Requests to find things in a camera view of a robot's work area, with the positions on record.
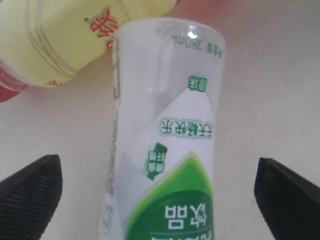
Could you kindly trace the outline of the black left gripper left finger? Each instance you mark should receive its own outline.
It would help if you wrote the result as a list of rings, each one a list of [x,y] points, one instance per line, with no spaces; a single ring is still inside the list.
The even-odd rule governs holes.
[[[0,182],[0,238],[39,240],[63,192],[61,159],[45,155]]]

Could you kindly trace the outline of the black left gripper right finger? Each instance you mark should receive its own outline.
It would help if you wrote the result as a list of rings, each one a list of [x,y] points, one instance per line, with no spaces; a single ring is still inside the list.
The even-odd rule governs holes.
[[[261,157],[255,201],[276,240],[320,238],[320,188],[280,162]]]

